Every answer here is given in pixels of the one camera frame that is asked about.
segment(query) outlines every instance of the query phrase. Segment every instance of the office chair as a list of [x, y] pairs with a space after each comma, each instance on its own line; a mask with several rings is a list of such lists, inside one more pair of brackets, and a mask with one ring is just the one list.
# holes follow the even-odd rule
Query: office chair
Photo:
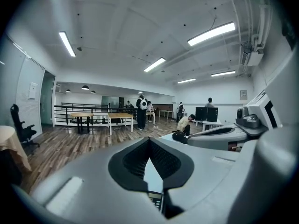
[[38, 143], [34, 143], [30, 140], [32, 135], [36, 134], [36, 131], [31, 129], [34, 125], [30, 125], [27, 128], [22, 127], [25, 121], [20, 122], [19, 107], [16, 104], [13, 104], [10, 108], [10, 113], [20, 142], [26, 142], [27, 145], [37, 145], [39, 147], [40, 145]]

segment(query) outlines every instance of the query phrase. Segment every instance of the black monitor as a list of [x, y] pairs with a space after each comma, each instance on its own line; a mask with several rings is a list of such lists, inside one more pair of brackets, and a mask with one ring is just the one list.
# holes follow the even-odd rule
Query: black monitor
[[218, 108], [207, 108], [206, 120], [210, 122], [217, 122]]
[[206, 113], [207, 113], [206, 107], [196, 107], [195, 108], [195, 120], [197, 120], [197, 121], [206, 120]]

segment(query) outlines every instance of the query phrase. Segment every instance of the table leg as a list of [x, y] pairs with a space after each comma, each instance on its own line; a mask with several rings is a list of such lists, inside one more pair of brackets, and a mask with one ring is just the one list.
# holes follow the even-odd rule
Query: table leg
[[111, 119], [111, 118], [109, 118], [110, 135], [112, 135], [112, 127], [111, 127], [111, 124], [112, 124], [112, 119]]
[[89, 133], [89, 117], [87, 117], [87, 132]]
[[77, 124], [78, 124], [78, 133], [80, 133], [80, 120], [79, 120], [79, 117], [77, 117]]
[[81, 123], [81, 133], [83, 133], [83, 122], [82, 122], [82, 117], [80, 117], [80, 123]]

